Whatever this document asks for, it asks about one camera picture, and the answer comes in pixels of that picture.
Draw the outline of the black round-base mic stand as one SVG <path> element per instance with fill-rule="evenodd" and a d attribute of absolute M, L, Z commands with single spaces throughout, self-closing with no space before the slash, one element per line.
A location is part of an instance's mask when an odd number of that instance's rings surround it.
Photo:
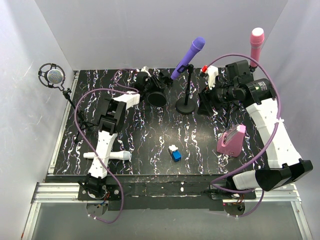
<path fill-rule="evenodd" d="M 167 104 L 165 90 L 167 87 L 160 87 L 160 92 L 146 93 L 148 103 L 157 108 L 163 108 Z"/>

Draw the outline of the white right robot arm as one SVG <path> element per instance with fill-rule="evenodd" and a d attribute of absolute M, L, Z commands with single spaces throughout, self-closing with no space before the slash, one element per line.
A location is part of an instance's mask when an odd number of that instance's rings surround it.
<path fill-rule="evenodd" d="M 246 163 L 211 182 L 232 199 L 256 188 L 268 192 L 294 183 L 313 170 L 312 162 L 302 159 L 293 146 L 280 117 L 280 98 L 270 78 L 255 80 L 252 70 L 246 60 L 241 60 L 225 68 L 204 65 L 200 71 L 207 79 L 207 86 L 199 94 L 200 109 L 210 114 L 227 103 L 240 102 L 264 144 L 256 158 L 267 155 L 267 168 L 246 171 Z"/>

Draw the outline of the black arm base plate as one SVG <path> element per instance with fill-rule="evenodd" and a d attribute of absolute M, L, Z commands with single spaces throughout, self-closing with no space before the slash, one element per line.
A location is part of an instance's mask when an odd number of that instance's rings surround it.
<path fill-rule="evenodd" d="M 254 200 L 254 192 L 240 197 L 209 185 L 208 180 L 175 180 L 165 182 L 124 182 L 124 210 L 208 209 L 222 211 L 223 201 L 244 210 L 245 200 Z"/>

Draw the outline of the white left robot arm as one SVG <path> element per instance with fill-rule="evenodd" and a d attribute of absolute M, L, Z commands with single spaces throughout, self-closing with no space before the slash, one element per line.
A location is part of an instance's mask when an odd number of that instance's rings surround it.
<path fill-rule="evenodd" d="M 164 107 L 167 104 L 164 91 L 172 83 L 173 80 L 164 71 L 161 71 L 156 77 L 142 69 L 137 73 L 135 90 L 129 90 L 118 97 L 104 100 L 97 122 L 98 143 L 95 152 L 83 154 L 85 158 L 92 159 L 93 162 L 84 183 L 79 183 L 91 198 L 101 200 L 107 195 L 104 178 L 108 174 L 106 167 L 109 160 L 128 161 L 132 156 L 129 151 L 125 150 L 112 152 L 114 141 L 124 126 L 126 111 L 137 106 L 140 100 L 144 99 L 154 107 Z"/>

